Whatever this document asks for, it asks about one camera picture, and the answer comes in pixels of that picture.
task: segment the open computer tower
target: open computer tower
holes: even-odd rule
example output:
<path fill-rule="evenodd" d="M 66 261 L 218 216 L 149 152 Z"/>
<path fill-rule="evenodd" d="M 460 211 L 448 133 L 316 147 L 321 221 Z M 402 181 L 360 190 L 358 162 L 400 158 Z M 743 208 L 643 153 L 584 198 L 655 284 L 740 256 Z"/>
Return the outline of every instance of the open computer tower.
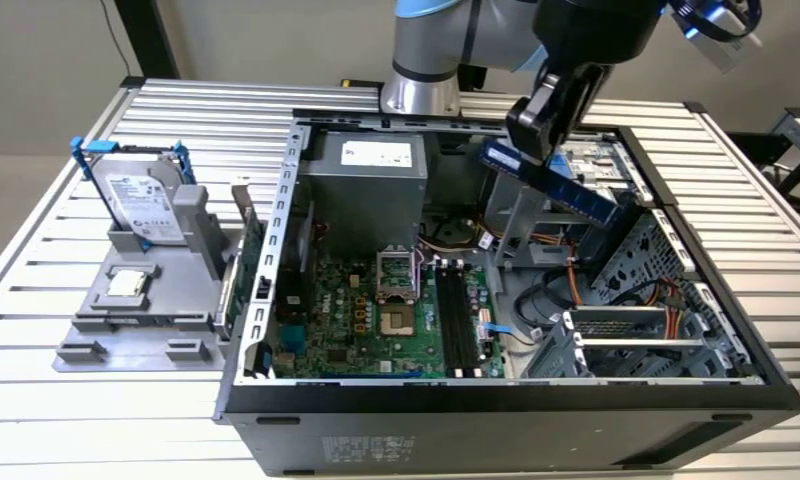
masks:
<path fill-rule="evenodd" d="M 294 112 L 217 402 L 269 475 L 675 468 L 800 411 L 631 131 L 544 192 L 504 138 Z"/>

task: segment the motherboard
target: motherboard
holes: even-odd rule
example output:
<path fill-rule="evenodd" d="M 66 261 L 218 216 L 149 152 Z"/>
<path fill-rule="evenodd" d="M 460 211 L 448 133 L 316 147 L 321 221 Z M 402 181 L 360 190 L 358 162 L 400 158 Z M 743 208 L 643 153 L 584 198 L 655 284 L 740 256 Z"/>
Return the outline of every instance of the motherboard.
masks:
<path fill-rule="evenodd" d="M 317 262 L 308 321 L 281 324 L 277 376 L 502 378 L 498 341 L 482 327 L 494 323 L 482 269 L 416 265 L 413 257 L 412 266 L 390 259 L 377 268 L 378 261 Z M 448 271 L 456 280 L 445 287 Z M 378 297 L 380 284 L 410 282 L 416 299 Z"/>

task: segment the ram slot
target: ram slot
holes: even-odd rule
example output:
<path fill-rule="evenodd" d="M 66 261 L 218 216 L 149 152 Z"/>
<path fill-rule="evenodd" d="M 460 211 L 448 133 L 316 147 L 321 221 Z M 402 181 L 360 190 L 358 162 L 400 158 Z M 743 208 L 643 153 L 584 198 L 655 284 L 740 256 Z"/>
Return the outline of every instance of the ram slot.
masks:
<path fill-rule="evenodd" d="M 461 264 L 442 263 L 436 268 L 436 295 L 446 374 L 450 377 L 474 376 L 477 345 Z"/>

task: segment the sticker label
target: sticker label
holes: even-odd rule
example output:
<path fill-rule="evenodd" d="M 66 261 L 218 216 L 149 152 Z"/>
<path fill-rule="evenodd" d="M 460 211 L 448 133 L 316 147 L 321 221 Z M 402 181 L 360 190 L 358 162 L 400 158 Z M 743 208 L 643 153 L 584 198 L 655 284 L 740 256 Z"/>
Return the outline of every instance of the sticker label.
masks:
<path fill-rule="evenodd" d="M 107 175 L 118 210 L 133 232 L 149 242 L 182 242 L 184 234 L 160 180 L 142 175 Z"/>
<path fill-rule="evenodd" d="M 322 437 L 328 463 L 408 462 L 414 436 Z"/>
<path fill-rule="evenodd" d="M 505 153 L 500 152 L 494 148 L 489 148 L 488 155 L 489 155 L 489 158 L 492 158 L 493 160 L 497 160 L 501 163 L 501 165 L 504 165 L 505 167 L 508 167 L 510 170 L 513 170 L 516 172 L 518 171 L 518 167 L 521 166 L 521 162 L 518 162 L 518 160 L 516 160 L 514 158 L 512 158 L 509 155 L 506 155 Z"/>
<path fill-rule="evenodd" d="M 412 145 L 389 142 L 344 142 L 341 165 L 410 167 Z"/>
<path fill-rule="evenodd" d="M 489 232 L 482 232 L 482 235 L 480 235 L 480 241 L 477 242 L 477 246 L 482 250 L 488 250 L 492 246 L 492 240 L 494 240 L 492 234 Z"/>

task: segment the aluminum extrusion table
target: aluminum extrusion table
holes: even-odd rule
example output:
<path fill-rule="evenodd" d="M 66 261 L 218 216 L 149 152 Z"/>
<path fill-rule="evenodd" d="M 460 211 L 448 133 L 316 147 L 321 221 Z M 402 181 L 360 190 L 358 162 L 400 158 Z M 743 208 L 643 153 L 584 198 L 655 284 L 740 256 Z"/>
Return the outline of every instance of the aluminum extrusion table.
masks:
<path fill-rule="evenodd" d="M 462 111 L 502 118 L 513 101 L 465 94 Z M 236 224 L 228 183 L 249 178 L 258 215 L 265 214 L 292 108 L 376 111 L 377 94 L 364 88 L 148 80 L 118 90 L 86 138 L 158 146 L 182 140 L 208 187 L 208 210 Z M 800 391 L 793 210 L 712 119 L 683 104 L 600 100 L 585 123 L 632 127 Z M 0 256 L 0 479 L 260 478 L 233 428 L 209 420 L 220 373 L 51 370 L 54 347 L 109 248 L 106 228 L 103 206 L 67 161 Z M 653 474 L 675 480 L 780 476 L 800 479 L 800 416 L 676 473 Z"/>

